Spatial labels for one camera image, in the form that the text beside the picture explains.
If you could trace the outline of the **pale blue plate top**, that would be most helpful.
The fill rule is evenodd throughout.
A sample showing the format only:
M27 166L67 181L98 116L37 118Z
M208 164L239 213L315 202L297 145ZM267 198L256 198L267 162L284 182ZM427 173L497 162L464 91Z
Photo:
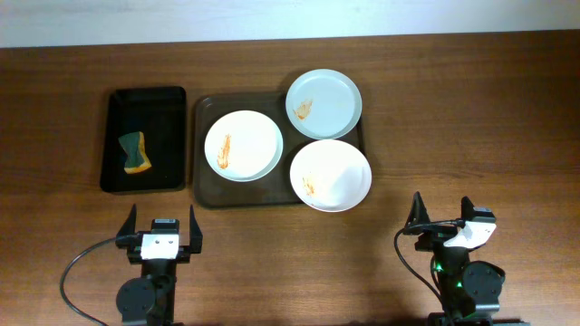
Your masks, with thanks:
M339 139L359 122L362 95L341 72L316 69L300 75L285 96L292 125L311 139Z

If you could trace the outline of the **yellow green scrub sponge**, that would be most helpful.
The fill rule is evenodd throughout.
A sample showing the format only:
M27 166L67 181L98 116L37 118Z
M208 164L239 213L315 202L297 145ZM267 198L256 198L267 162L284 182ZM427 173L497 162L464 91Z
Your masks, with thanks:
M125 134L118 138L127 158L124 164L126 174L137 174L151 168L145 150L144 134L141 131Z

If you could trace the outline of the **white plate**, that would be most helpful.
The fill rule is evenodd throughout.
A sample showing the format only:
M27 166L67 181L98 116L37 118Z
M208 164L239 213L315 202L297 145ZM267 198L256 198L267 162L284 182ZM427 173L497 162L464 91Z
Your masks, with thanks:
M372 184L367 158L355 146L337 139L317 140L300 149L289 177L300 200L328 213L359 205Z
M222 178L235 182L267 175L276 167L283 149L279 127L254 110L237 110L219 118L204 143L209 166Z

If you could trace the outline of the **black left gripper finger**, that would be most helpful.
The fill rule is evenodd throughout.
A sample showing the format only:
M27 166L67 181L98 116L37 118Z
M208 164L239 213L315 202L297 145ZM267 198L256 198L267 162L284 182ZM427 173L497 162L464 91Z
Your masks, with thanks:
M135 224L137 219L137 206L132 205L129 215L118 233L116 234L115 245L118 248L130 248L135 240Z
M203 234L195 217L194 207L189 207L189 246L191 254L200 254L203 245Z

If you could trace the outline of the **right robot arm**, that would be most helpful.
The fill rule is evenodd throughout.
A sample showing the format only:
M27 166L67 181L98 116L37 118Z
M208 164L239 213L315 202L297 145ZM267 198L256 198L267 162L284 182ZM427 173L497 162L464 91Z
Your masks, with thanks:
M396 254L402 264L424 283L436 296L441 312L432 312L426 320L428 326L528 326L525 321L495 320L500 310L499 295L506 280L500 267L485 262L472 261L469 254L483 245L497 228L493 212L474 206L468 197L460 203L460 217L432 221L420 193L413 195L411 211L404 227L393 239ZM430 252L428 282L404 259L398 245L401 235L414 235L418 252Z

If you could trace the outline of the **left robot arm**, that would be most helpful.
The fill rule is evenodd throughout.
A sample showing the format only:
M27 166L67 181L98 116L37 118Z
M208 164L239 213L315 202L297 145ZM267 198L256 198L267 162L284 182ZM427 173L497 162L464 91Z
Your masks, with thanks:
M203 234L189 210L189 243L179 243L179 220L158 218L149 231L135 230L137 207L133 206L123 223L115 245L126 251L131 264L140 267L140 276L119 289L116 305L121 323L135 326L174 326L177 266L190 262L202 251Z

